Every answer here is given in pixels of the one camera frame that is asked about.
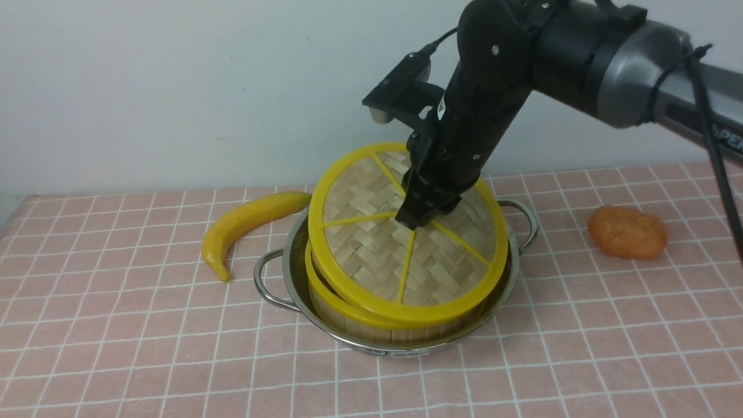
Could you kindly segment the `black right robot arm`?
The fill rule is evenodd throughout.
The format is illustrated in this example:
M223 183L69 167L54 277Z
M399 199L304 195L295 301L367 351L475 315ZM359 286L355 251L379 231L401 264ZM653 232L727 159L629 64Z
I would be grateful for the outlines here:
M616 129L654 122L741 161L741 74L701 63L708 45L633 5L472 1L457 25L459 63L411 138L396 219L414 230L459 204L532 92Z

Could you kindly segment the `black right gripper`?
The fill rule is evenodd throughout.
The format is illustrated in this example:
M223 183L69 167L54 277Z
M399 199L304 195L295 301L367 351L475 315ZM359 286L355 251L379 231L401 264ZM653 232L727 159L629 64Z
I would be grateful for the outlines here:
M459 62L439 102L443 110L430 112L409 141L411 168L396 221L415 231L453 212L531 92L530 83L486 87Z

